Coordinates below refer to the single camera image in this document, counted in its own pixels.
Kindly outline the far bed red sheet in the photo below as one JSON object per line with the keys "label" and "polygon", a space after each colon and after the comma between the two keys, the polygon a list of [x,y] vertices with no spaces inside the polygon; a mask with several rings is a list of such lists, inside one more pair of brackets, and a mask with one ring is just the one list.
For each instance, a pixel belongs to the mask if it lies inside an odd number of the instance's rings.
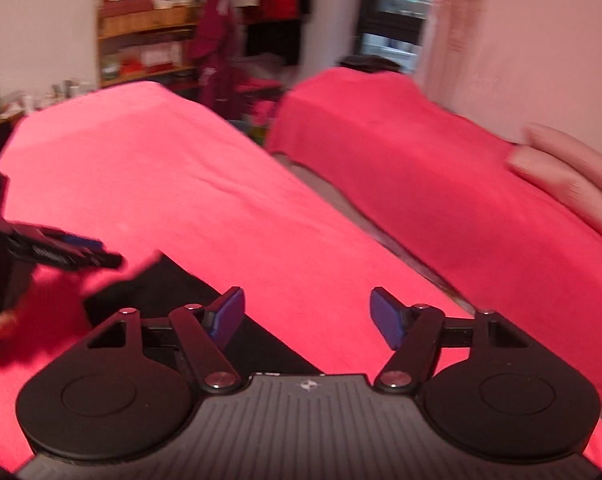
{"label": "far bed red sheet", "polygon": [[602,227],[514,174],[510,143],[407,76],[336,67],[286,94],[265,146],[337,188],[473,307],[556,352],[602,400]]}

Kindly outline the near bed red blanket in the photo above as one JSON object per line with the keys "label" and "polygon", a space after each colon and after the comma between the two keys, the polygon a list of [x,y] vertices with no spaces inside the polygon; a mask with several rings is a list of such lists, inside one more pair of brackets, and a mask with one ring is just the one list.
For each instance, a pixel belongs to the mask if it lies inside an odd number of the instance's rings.
{"label": "near bed red blanket", "polygon": [[461,308],[207,107],[141,82],[33,114],[0,158],[10,220],[97,238],[132,276],[158,254],[326,373],[378,373],[369,317],[382,286]]}

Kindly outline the wooden shelf unit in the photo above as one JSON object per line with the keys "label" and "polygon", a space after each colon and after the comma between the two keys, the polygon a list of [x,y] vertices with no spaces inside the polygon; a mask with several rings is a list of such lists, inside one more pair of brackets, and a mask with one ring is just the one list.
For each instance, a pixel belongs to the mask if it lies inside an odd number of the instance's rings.
{"label": "wooden shelf unit", "polygon": [[97,87],[189,77],[188,54],[202,14],[181,0],[109,0],[95,6]]}

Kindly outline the pink lace curtain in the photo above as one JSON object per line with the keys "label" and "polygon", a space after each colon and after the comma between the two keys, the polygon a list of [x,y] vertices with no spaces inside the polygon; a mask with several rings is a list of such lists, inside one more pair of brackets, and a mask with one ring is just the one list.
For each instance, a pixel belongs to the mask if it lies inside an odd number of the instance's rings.
{"label": "pink lace curtain", "polygon": [[453,105],[470,49],[476,40],[484,0],[435,0],[421,34],[414,79],[427,98]]}

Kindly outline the upper pink pillow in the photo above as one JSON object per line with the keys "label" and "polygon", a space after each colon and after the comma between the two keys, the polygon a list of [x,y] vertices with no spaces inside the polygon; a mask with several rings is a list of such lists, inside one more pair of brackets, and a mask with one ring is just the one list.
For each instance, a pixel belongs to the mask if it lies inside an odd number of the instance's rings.
{"label": "upper pink pillow", "polygon": [[570,134],[539,124],[526,124],[525,140],[578,171],[602,191],[602,154]]}

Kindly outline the dark framed window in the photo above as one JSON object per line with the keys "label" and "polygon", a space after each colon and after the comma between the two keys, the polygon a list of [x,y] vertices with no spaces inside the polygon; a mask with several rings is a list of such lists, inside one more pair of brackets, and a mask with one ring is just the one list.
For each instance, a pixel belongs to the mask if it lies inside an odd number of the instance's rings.
{"label": "dark framed window", "polygon": [[354,39],[356,54],[378,55],[416,70],[421,36],[435,0],[361,0]]}

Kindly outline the pink pillow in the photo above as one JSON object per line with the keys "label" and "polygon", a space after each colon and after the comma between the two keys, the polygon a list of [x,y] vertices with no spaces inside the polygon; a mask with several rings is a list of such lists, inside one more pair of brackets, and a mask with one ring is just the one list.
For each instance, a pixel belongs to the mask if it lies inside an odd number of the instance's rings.
{"label": "pink pillow", "polygon": [[578,171],[602,191],[602,154],[570,134],[539,124],[526,124],[525,140]]}
{"label": "pink pillow", "polygon": [[506,166],[566,206],[602,236],[602,191],[574,168],[531,146],[515,148],[506,159]]}

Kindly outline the hanging clothes on rack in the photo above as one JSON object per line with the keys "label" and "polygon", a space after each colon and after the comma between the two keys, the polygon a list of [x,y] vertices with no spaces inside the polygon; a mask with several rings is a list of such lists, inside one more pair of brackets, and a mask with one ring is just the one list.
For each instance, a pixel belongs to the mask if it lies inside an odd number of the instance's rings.
{"label": "hanging clothes on rack", "polygon": [[199,102],[232,118],[249,80],[234,65],[235,55],[271,54],[285,67],[297,66],[312,0],[257,0],[243,8],[236,8],[231,0],[200,1],[200,21],[187,48],[188,61],[199,70]]}

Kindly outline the cluttered side table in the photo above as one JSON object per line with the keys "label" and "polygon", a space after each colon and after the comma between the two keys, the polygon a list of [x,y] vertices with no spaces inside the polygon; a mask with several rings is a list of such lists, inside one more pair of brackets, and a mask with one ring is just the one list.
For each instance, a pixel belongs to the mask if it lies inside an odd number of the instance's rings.
{"label": "cluttered side table", "polygon": [[61,84],[53,84],[52,91],[43,98],[35,98],[31,94],[16,91],[8,96],[0,96],[0,155],[18,124],[27,116],[47,107],[84,96],[95,90],[87,81],[67,79]]}

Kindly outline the lower pink pillow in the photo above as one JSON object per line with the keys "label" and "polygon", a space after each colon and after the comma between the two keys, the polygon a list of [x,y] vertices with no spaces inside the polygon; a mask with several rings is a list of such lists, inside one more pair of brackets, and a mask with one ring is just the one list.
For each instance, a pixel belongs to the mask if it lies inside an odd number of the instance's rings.
{"label": "lower pink pillow", "polygon": [[506,159],[506,166],[566,206],[602,236],[602,191],[574,168],[531,146],[515,148]]}

